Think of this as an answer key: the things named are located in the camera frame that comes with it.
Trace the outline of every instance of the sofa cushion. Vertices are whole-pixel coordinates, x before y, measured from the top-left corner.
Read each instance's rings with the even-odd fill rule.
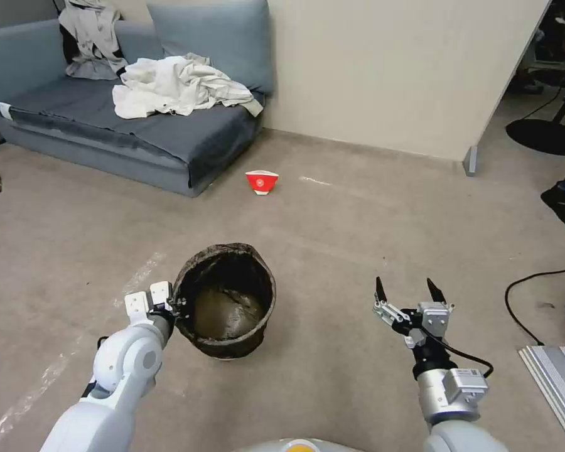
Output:
[[[201,6],[149,4],[167,55],[209,57],[212,66],[251,91],[273,90],[270,14],[266,0]]]
[[[130,157],[152,164],[186,165],[191,183],[230,161],[259,130],[259,120],[239,105],[216,105],[190,116],[122,119],[115,115],[111,96],[116,83],[62,77],[4,102],[11,105],[16,124],[106,143],[122,153],[132,149]],[[263,96],[256,94],[256,98],[263,102]]]

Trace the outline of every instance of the white cloth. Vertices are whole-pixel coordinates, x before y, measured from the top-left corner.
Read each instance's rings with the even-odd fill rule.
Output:
[[[209,58],[168,56],[162,60],[138,58],[121,75],[124,85],[113,87],[115,113],[124,119],[155,112],[190,115],[193,110],[242,105],[253,116],[264,109],[244,85],[211,67]]]
[[[103,0],[65,0],[58,22],[75,38],[79,56],[67,67],[67,75],[94,80],[114,80],[127,66],[119,50],[115,21],[121,15]]]

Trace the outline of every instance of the orange button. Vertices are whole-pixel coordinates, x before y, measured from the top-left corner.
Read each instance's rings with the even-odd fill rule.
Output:
[[[287,452],[314,452],[314,449],[305,444],[295,444],[294,446],[288,448]]]

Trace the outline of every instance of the aluminum profile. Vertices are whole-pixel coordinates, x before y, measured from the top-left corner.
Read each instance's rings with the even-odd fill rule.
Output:
[[[525,347],[519,355],[565,429],[565,347]]]

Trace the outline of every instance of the wall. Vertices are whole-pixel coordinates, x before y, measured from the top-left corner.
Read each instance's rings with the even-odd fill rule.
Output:
[[[0,0],[0,28],[54,19],[56,16],[57,11],[52,0]]]
[[[112,2],[150,21],[144,0]],[[266,126],[462,160],[547,3],[269,0],[277,92]]]

